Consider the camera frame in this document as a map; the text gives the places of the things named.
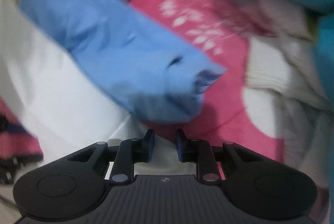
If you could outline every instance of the pink fabric with white leaf print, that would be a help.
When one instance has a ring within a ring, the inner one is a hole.
[[[242,36],[266,32],[230,0],[128,1],[227,68],[206,91],[200,116],[186,124],[149,126],[172,141],[175,130],[181,127],[189,138],[206,139],[215,146],[233,141],[282,161],[283,141],[266,136],[252,124],[242,99],[248,55],[248,41]]]

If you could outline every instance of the pink cloth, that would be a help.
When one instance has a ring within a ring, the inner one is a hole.
[[[221,146],[226,140],[239,143],[267,157],[283,161],[283,140],[270,138],[250,121],[243,104],[247,33],[264,34],[230,0],[128,0],[131,4],[171,29],[226,73],[205,92],[203,112],[190,123],[148,125],[158,135],[174,141],[175,130],[183,128],[188,138],[208,140]]]
[[[12,124],[20,124],[1,98],[0,114],[4,115],[6,119]],[[0,133],[0,158],[10,159],[12,157],[18,156],[41,154],[42,151],[38,140],[29,135],[27,132],[11,134],[8,132]]]

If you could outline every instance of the black robotic gripper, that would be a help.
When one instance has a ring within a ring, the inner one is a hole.
[[[317,189],[305,174],[233,142],[176,137],[179,160],[196,163],[196,176],[134,176],[135,163],[151,161],[151,129],[119,146],[97,142],[18,180],[17,224],[313,223]]]

